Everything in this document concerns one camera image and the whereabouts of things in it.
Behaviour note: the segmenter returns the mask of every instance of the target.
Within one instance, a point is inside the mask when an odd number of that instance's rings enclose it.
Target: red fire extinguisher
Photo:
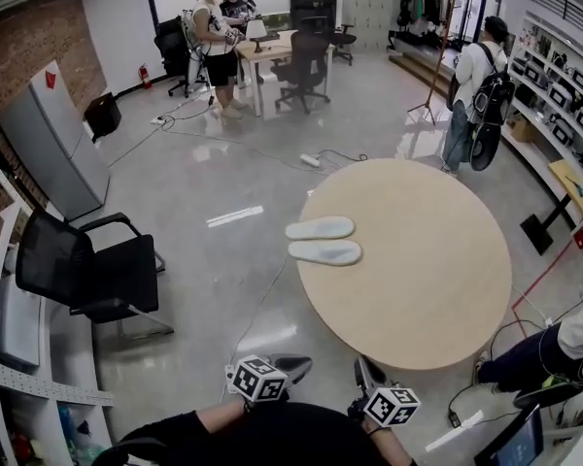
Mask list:
[[[152,87],[152,82],[149,80],[149,73],[147,72],[147,67],[145,64],[138,68],[138,76],[140,77],[145,89]]]

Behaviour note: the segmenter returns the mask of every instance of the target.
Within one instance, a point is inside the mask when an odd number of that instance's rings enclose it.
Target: white lamp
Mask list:
[[[268,32],[265,30],[265,24],[261,19],[254,19],[249,20],[248,28],[246,29],[246,39],[253,40],[257,42],[257,46],[255,48],[255,53],[261,53],[263,50],[261,49],[261,43],[259,42],[259,38],[263,38],[267,36]]]

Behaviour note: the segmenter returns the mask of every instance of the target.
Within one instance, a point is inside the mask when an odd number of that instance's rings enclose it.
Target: white t-shirt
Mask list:
[[[482,42],[490,51],[498,71],[505,69],[507,57],[503,48],[495,42]],[[473,103],[473,96],[484,80],[493,72],[493,66],[488,61],[486,53],[476,44],[469,45],[463,50],[460,62],[456,68],[456,79],[460,83],[454,103],[462,100],[466,108],[466,116],[471,120],[473,110],[469,107]]]
[[[209,31],[215,35],[224,36],[231,27],[224,20],[223,11],[218,4],[210,4],[207,0],[198,0],[192,11],[195,16],[198,11],[205,10],[210,15]],[[226,42],[203,42],[203,53],[205,55],[224,55],[233,50]]]
[[[583,358],[583,309],[562,321],[557,343],[570,359]]]

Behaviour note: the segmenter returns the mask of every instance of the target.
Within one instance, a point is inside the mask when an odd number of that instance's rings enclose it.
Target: refrigerator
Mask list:
[[[85,131],[56,61],[3,109],[0,124],[25,168],[67,220],[104,205],[110,170]]]

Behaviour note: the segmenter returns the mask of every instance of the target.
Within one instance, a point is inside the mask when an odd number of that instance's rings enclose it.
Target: glossy tiled floor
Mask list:
[[[276,113],[278,84],[265,76],[262,118],[247,113],[239,122],[221,120],[212,109],[178,119],[170,131],[147,138],[154,130],[149,121],[179,102],[166,95],[170,84],[162,83],[121,99],[120,128],[101,142],[109,163],[119,159],[112,165],[103,214],[124,212],[154,235],[168,264],[159,278],[159,314],[176,328],[173,336],[128,345],[117,341],[115,326],[97,329],[100,382],[115,392],[110,418],[116,438],[146,422],[219,402],[223,366],[235,352],[292,351],[313,357],[314,369],[295,389],[294,399],[344,411],[356,397],[356,355],[317,317],[293,260],[286,261],[284,227],[298,217],[308,194],[324,179],[298,157],[335,149],[351,156],[363,152],[439,165],[449,113],[435,101],[437,127],[407,116],[407,109],[425,100],[427,88],[383,56],[359,56],[354,67],[335,63],[332,103],[316,101],[310,116],[299,104]],[[246,94],[249,88],[241,93]],[[173,115],[190,117],[206,108],[203,95]],[[327,157],[327,173],[348,163],[337,155]],[[549,209],[551,201],[506,146],[499,148],[491,168],[483,173],[464,169],[461,181],[497,219],[509,246],[514,285],[527,288],[564,248],[566,224],[561,219],[553,224],[555,245],[540,257],[519,223]],[[98,247],[128,237],[120,227],[95,233]],[[581,291],[583,251],[572,245],[530,300],[546,316],[558,316],[578,301]],[[514,292],[512,301],[518,297]],[[527,303],[517,311],[520,317],[542,322]],[[514,319],[508,310],[505,322]],[[132,320],[126,326],[141,327]],[[437,346],[448,336],[437,333]],[[517,325],[507,328],[497,339],[496,352],[521,338]],[[394,343],[401,343],[396,333]],[[420,463],[465,464],[509,420],[480,424],[436,449],[432,443],[451,429],[447,404],[468,384],[471,360],[423,373],[387,370],[423,401],[413,422],[397,430]],[[462,420],[480,410],[487,419],[512,411],[509,402],[509,396],[475,389],[460,397],[454,409]]]

